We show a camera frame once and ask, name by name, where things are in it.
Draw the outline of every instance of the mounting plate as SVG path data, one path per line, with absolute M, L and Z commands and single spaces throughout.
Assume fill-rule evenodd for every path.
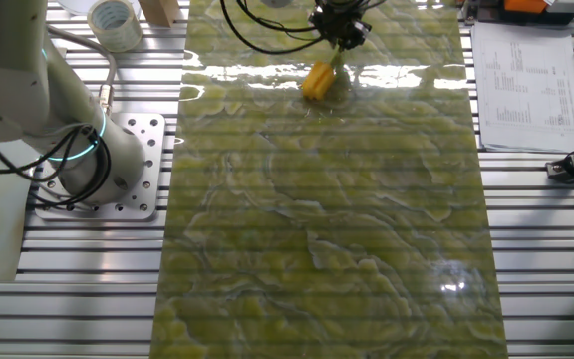
M 155 219 L 158 178 L 165 137 L 165 118 L 160 114 L 112 114 L 113 121 L 133 132 L 143 144 L 145 163 L 143 174 L 134 188 L 116 202 L 100 205 L 95 208 L 84 204 L 68 209 L 36 208 L 37 216 L 49 221 L 150 221 Z M 44 169 L 46 176 L 52 168 Z M 48 183 L 51 192 L 69 195 L 61 186 L 59 179 Z M 39 188 L 41 198 L 54 201 L 55 198 Z

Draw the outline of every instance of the marble pattern surface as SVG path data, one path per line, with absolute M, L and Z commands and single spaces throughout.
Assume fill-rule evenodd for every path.
M 455 10 L 369 10 L 324 102 L 298 86 L 328 44 L 189 19 L 151 358 L 505 358 Z

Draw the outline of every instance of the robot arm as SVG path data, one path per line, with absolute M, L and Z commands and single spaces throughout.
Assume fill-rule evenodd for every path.
M 72 195 L 90 188 L 106 173 L 103 184 L 86 199 L 89 205 L 111 202 L 132 188 L 144 168 L 144 150 L 102 110 L 46 31 L 47 0 L 0 0 L 0 142 L 21 139 L 45 154 L 64 134 L 55 129 L 91 126 L 108 148 L 100 161 L 98 147 L 77 138 L 59 174 Z M 51 158 L 56 168 L 61 150 Z
M 291 3 L 291 0 L 262 0 L 264 4 L 270 7 L 283 7 Z M 279 22 L 266 20 L 256 17 L 249 11 L 247 4 L 242 0 L 236 0 L 238 7 L 253 21 L 259 25 L 274 30 L 281 31 L 287 35 L 291 33 L 303 33 L 317 31 L 320 36 L 314 40 L 308 41 L 305 45 L 298 46 L 287 50 L 268 50 L 253 45 L 249 40 L 238 32 L 227 12 L 225 0 L 220 0 L 220 6 L 225 17 L 227 25 L 236 37 L 248 47 L 268 55 L 289 54 L 296 51 L 304 50 L 323 40 L 327 40 L 333 48 L 338 46 L 340 51 L 350 50 L 365 43 L 367 35 L 371 32 L 371 25 L 362 21 L 365 12 L 385 2 L 385 0 L 376 0 L 370 4 L 371 0 L 316 0 L 314 11 L 309 17 L 312 24 L 308 28 L 290 29 Z

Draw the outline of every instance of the metal slat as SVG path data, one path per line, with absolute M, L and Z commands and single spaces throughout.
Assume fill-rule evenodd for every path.
M 508 352 L 520 359 L 574 359 L 574 344 L 508 344 Z
M 493 239 L 562 239 L 574 238 L 574 230 L 560 230 L 560 229 L 492 229 L 490 235 Z
M 175 131 L 176 129 L 176 118 L 166 118 L 165 119 L 167 126 L 172 130 Z M 504 162 L 508 166 L 513 162 L 522 162 L 522 161 L 534 161 L 540 162 L 541 164 L 545 164 L 549 161 L 557 161 L 563 158 L 562 155 L 558 154 L 526 154 L 526 153 L 477 153 L 477 156 L 481 161 L 485 161 L 488 163 L 491 162 Z M 164 161 L 172 161 L 173 154 L 167 153 L 163 154 Z
M 180 14 L 176 16 L 175 21 L 186 21 L 187 15 L 189 13 L 189 2 L 183 1 L 178 3 L 180 7 Z M 67 23 L 79 23 L 79 24 L 87 24 L 87 17 L 83 15 L 71 15 L 66 10 L 60 8 L 59 4 L 55 3 L 54 9 L 50 9 L 47 13 L 47 20 L 51 23 L 61 23 L 67 21 Z M 143 12 L 141 13 L 139 20 L 141 23 L 146 23 L 145 16 Z
M 159 198 L 156 202 L 156 206 L 167 209 L 168 199 Z M 532 198 L 532 197 L 497 197 L 497 198 L 487 198 L 486 206 L 489 211 L 492 210 L 539 210 L 539 209 L 550 209 L 550 210 L 570 210 L 574 212 L 574 197 L 569 198 Z M 373 208 L 379 207 L 398 207 L 396 204 L 384 204 L 384 205 L 374 205 Z M 232 211 L 239 210 L 238 208 L 228 208 Z M 196 213 L 204 211 L 204 208 L 197 207 Z
M 0 317 L 152 318 L 155 302 L 153 294 L 130 297 L 0 296 Z M 502 296 L 501 305 L 506 317 L 574 317 L 574 296 Z
M 495 190 L 495 189 L 488 189 L 484 191 L 484 196 L 487 200 L 489 199 L 561 199 L 561 200 L 568 200 L 574 199 L 574 189 L 549 189 L 549 190 L 531 190 L 531 189 L 523 189 L 523 190 Z M 169 198 L 169 190 L 160 189 L 158 191 L 158 198 L 160 199 L 168 199 Z
M 178 101 L 169 100 L 116 100 L 113 104 L 113 111 L 125 113 L 155 113 L 168 116 L 178 112 Z
M 88 68 L 74 68 L 75 73 L 82 79 L 85 79 L 86 82 L 102 82 L 108 76 L 108 69 L 107 67 L 100 67 L 97 69 L 88 69 Z M 137 82 L 141 81 L 157 81 L 157 82 L 177 82 L 178 89 L 180 90 L 180 79 L 182 77 L 182 70 L 180 68 L 177 69 L 163 69 L 163 68 L 122 68 L 118 69 L 116 79 L 119 81 L 130 81 L 130 82 Z
M 154 295 L 130 297 L 0 296 L 0 317 L 153 318 Z
M 484 171 L 481 173 L 482 183 L 488 189 L 498 188 L 574 188 L 574 185 L 557 184 L 546 177 L 544 171 L 520 171 L 520 172 L 502 172 L 502 171 Z M 170 183 L 171 173 L 164 172 L 160 174 L 161 180 Z
M 46 222 L 31 214 L 26 227 L 28 229 L 51 228 L 51 229 L 159 229 L 165 227 L 166 210 L 159 210 L 157 218 L 153 222 L 110 222 L 110 223 L 86 223 L 77 222 L 51 222 L 48 227 Z M 523 228 L 542 229 L 543 227 L 553 227 L 558 229 L 574 229 L 574 209 L 540 209 L 533 210 L 490 210 L 488 212 L 488 222 L 491 229 L 502 228 Z
M 574 320 L 505 319 L 507 340 L 574 340 Z M 151 338 L 151 320 L 0 319 L 0 341 L 138 342 Z
M 167 135 L 165 136 L 165 140 L 168 142 L 173 142 L 176 138 L 176 135 Z M 161 163 L 162 168 L 165 171 L 171 171 L 172 169 L 172 160 L 167 160 Z M 504 171 L 517 171 L 517 170 L 542 170 L 542 173 L 545 174 L 544 168 L 546 165 L 546 161 L 539 161 L 539 160 L 521 160 L 521 161 L 485 161 L 481 160 L 479 165 L 483 171 L 493 171 L 493 170 L 504 170 Z
M 54 39 L 55 46 L 63 47 L 68 49 L 68 51 L 76 52 L 92 52 L 87 47 L 72 44 L 63 39 Z M 131 52 L 141 53 L 141 52 L 167 52 L 167 53 L 177 53 L 183 52 L 182 49 L 185 47 L 185 39 L 182 37 L 178 38 L 157 38 L 157 37 L 143 37 L 143 39 L 136 45 Z
M 71 355 L 54 353 L 71 353 Z M 0 343 L 0 359 L 147 359 L 148 354 L 149 345 L 145 344 Z
M 498 271 L 574 271 L 574 251 L 496 251 Z M 59 252 L 21 254 L 19 270 L 54 272 L 150 271 L 160 268 L 160 251 L 139 252 Z
M 26 231 L 24 235 L 25 241 L 50 240 L 56 242 L 78 239 L 115 242 L 117 240 L 162 240 L 162 238 L 163 230 L 30 230 Z
M 156 293 L 156 283 L 94 284 L 94 283 L 0 283 L 0 295 L 35 294 L 72 295 L 138 295 Z
M 151 319 L 0 319 L 0 341 L 140 342 L 151 338 Z
M 15 281 L 58 283 L 158 283 L 158 273 L 22 273 L 15 276 Z
M 521 249 L 521 250 L 574 250 L 574 239 L 537 237 L 533 239 L 492 241 L 493 249 Z M 156 240 L 26 240 L 23 243 L 24 251 L 141 251 L 161 250 L 162 239 Z
M 497 281 L 502 294 L 551 294 L 551 290 L 558 290 L 560 295 L 574 293 L 574 273 L 497 273 Z

